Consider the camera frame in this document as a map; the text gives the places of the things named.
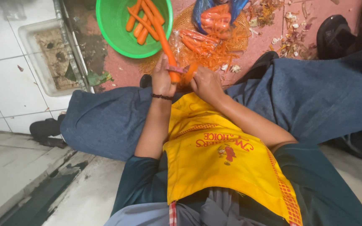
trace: yellow apron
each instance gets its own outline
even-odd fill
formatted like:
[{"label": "yellow apron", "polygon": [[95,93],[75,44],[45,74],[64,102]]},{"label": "yellow apron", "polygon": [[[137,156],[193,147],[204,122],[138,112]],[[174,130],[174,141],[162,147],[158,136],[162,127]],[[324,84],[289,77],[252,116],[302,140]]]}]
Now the yellow apron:
[{"label": "yellow apron", "polygon": [[226,187],[302,225],[294,189],[273,154],[194,93],[172,105],[168,134],[168,204],[204,188]]}]

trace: beaded bracelet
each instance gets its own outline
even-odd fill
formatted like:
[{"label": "beaded bracelet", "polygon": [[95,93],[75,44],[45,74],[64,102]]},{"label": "beaded bracelet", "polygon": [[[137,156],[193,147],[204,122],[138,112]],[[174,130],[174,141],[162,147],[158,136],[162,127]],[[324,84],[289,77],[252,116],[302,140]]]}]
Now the beaded bracelet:
[{"label": "beaded bracelet", "polygon": [[163,96],[163,95],[156,95],[156,94],[151,94],[152,97],[154,98],[161,98],[161,99],[164,99],[164,100],[173,100],[173,97],[172,96]]}]

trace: green plastic bowl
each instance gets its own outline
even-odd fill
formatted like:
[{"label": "green plastic bowl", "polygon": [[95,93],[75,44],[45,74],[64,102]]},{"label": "green plastic bowl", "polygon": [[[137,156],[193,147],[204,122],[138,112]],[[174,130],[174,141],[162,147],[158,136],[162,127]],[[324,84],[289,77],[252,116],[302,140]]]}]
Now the green plastic bowl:
[{"label": "green plastic bowl", "polygon": [[[96,15],[98,26],[108,44],[117,52],[130,58],[146,58],[161,49],[160,42],[154,40],[149,34],[146,45],[139,45],[132,32],[127,32],[125,25],[129,18],[127,7],[131,8],[137,0],[97,0]],[[173,8],[170,0],[152,0],[166,21],[163,29],[166,38],[173,28]]]}]

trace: blue jeans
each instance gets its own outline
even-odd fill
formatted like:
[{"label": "blue jeans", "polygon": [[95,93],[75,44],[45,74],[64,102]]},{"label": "blue jeans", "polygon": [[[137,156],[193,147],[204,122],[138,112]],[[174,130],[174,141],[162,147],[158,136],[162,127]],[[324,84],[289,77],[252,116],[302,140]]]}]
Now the blue jeans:
[{"label": "blue jeans", "polygon": [[[318,144],[362,130],[362,51],[334,60],[276,59],[262,79],[228,88],[235,101]],[[151,88],[75,91],[61,134],[73,149],[126,161],[133,155]]]}]

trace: hand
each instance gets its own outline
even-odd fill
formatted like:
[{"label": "hand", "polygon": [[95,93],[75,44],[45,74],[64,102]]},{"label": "hand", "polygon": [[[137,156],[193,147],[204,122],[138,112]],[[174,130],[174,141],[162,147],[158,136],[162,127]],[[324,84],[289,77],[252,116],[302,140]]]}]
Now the hand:
[{"label": "hand", "polygon": [[222,89],[220,75],[201,66],[198,67],[194,79],[191,80],[191,87],[200,99],[215,108],[226,96]]},{"label": "hand", "polygon": [[152,91],[156,95],[174,96],[177,85],[171,84],[171,78],[166,70],[168,58],[162,54],[152,73]]}]

